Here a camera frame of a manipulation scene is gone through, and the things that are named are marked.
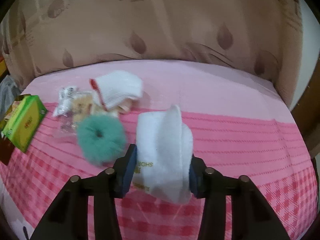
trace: pink checkered blanket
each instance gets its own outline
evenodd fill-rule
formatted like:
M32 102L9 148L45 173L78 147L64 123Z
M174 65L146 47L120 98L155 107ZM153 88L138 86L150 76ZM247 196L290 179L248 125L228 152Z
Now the pink checkered blanket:
M28 151L15 149L8 166L0 164L0 176L14 203L34 228L72 175L94 176L95 167L82 157L76 144L57 143L58 126L49 110ZM135 143L138 115L135 109L121 116L128 142ZM222 115L182 113L194 137L194 154L223 175L248 175L279 216L291 239L308 228L316 216L317 185L308 151L294 123ZM116 200L123 239L196 239L204 200L192 198L186 205L171 204L131 188ZM226 239L231 239L231 201L227 199ZM93 201L89 200L89 238L94 238Z

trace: metal screw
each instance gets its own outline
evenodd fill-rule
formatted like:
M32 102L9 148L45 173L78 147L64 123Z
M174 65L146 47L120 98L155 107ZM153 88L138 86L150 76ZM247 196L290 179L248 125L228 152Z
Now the metal screw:
M239 177L239 179L240 179L241 181L243 181L243 182L249 182L249 181L250 181L249 177L246 176L246 175L241 175L241 176Z
M214 168L208 167L208 168L206 168L204 171L205 171L205 173L207 173L207 174L213 174L213 173L214 173Z
M70 178L70 181L71 181L71 182L77 182L79 179L80 179L80 177L79 177L78 175L73 175L73 176Z
M115 170L113 168L107 168L104 172L108 175L111 175L115 172Z

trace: snack package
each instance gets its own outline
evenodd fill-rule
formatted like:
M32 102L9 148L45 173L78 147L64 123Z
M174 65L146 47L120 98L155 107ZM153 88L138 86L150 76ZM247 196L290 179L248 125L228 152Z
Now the snack package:
M98 106L93 100L93 91L81 91L75 92L75 87L65 88L61 91L60 105L57 106L57 114L59 115L59 126L54 137L59 142L77 143L76 129L78 124L83 121L89 115L111 115L118 117L118 113L121 108L114 107L109 111Z
M60 89L58 106L53 111L52 116L57 117L70 111L73 98L76 95L76 90L76 86Z
M9 112L9 113L4 117L4 120L5 120L5 121L8 121L8 120L11 118L11 116L13 115L13 113L14 113L14 111L17 109L17 107L20 105L20 103L21 103L21 101L14 101L14 102L12 103L12 105L11 105L12 111Z
M11 116L2 130L3 138L7 137L15 147L26 152L46 113L47 109L38 96L25 96L11 112Z

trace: green box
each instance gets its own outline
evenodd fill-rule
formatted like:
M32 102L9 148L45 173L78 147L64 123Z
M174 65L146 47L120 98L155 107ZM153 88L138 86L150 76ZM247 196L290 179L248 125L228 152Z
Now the green box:
M34 133L47 113L39 96L25 96L2 133L22 152L26 152Z

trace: gray cloth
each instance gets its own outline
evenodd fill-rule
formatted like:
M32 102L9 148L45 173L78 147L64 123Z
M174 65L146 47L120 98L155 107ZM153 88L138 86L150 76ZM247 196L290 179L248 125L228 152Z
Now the gray cloth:
M14 99L21 94L13 78L7 75L0 83L0 120L13 103Z

